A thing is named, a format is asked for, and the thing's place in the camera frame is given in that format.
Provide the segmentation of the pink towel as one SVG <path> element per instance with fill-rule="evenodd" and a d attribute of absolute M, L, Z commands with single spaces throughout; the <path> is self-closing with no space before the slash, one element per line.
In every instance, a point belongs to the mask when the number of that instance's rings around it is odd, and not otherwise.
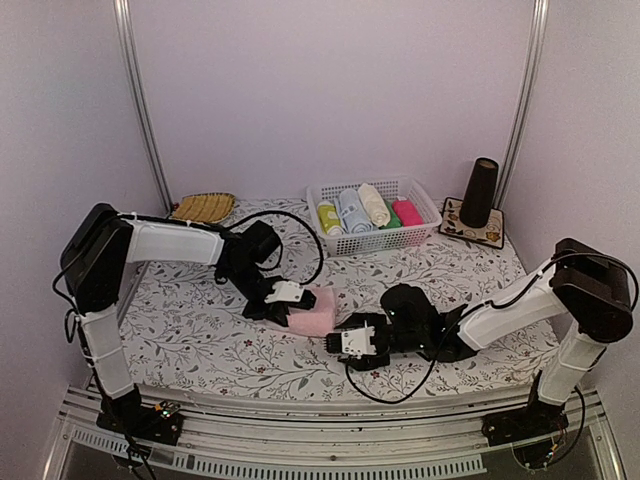
<path fill-rule="evenodd" d="M 331 287 L 313 287 L 315 305 L 309 310 L 291 308 L 287 315 L 290 333 L 320 338 L 332 333 L 336 326 L 336 299 Z"/>

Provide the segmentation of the white plastic basket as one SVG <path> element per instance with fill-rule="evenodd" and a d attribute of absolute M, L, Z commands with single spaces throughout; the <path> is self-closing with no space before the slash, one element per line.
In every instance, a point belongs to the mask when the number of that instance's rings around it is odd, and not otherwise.
<path fill-rule="evenodd" d="M 311 220 L 332 256 L 417 246 L 442 217 L 407 176 L 310 186 Z"/>

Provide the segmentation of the cream white towel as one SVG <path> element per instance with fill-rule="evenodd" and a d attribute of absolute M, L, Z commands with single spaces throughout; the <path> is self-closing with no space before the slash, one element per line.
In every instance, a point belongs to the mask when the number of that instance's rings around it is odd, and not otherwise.
<path fill-rule="evenodd" d="M 359 186 L 357 193 L 372 224 L 376 227 L 386 225 L 390 217 L 384 199 L 378 190 L 371 184 L 363 183 Z"/>

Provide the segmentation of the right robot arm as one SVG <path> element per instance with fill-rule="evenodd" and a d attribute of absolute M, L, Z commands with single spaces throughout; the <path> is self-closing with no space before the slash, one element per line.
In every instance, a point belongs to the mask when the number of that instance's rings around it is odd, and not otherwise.
<path fill-rule="evenodd" d="M 345 372 L 386 366 L 394 353 L 416 353 L 431 366 L 477 355 L 529 325 L 568 314 L 574 324 L 537 375 L 525 407 L 492 415 L 486 429 L 537 436 L 565 426 L 564 405 L 607 347 L 633 327 L 639 279 L 624 262 L 572 238 L 555 246 L 536 271 L 474 306 L 440 313 L 418 287 L 398 284 L 381 297 L 380 314 L 356 313 L 327 336 Z"/>

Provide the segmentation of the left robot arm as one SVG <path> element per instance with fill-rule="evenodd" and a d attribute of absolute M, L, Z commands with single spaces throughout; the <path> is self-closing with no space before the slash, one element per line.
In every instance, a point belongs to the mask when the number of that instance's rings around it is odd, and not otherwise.
<path fill-rule="evenodd" d="M 117 211 L 95 204 L 63 250 L 53 291 L 76 318 L 83 353 L 97 378 L 111 419 L 128 434 L 148 426 L 148 412 L 132 379 L 119 327 L 121 290 L 134 264 L 182 262 L 210 267 L 214 280 L 244 298 L 243 316 L 286 327 L 291 310 L 316 306 L 308 281 L 268 275 L 265 262 L 281 239 L 250 215 L 230 227 Z"/>

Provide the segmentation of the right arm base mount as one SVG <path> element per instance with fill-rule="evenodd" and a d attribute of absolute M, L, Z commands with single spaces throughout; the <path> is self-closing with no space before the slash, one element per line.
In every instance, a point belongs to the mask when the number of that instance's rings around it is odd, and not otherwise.
<path fill-rule="evenodd" d="M 559 432 L 569 425 L 562 406 L 535 403 L 482 418 L 481 433 L 490 446 Z"/>

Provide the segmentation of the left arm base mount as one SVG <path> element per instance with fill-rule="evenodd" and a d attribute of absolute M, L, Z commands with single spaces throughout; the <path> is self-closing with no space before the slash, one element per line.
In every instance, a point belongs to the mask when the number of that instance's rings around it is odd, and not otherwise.
<path fill-rule="evenodd" d="M 96 425 L 135 439 L 176 446 L 184 419 L 179 403 L 162 401 L 149 407 L 138 400 L 125 402 L 118 399 L 102 405 Z"/>

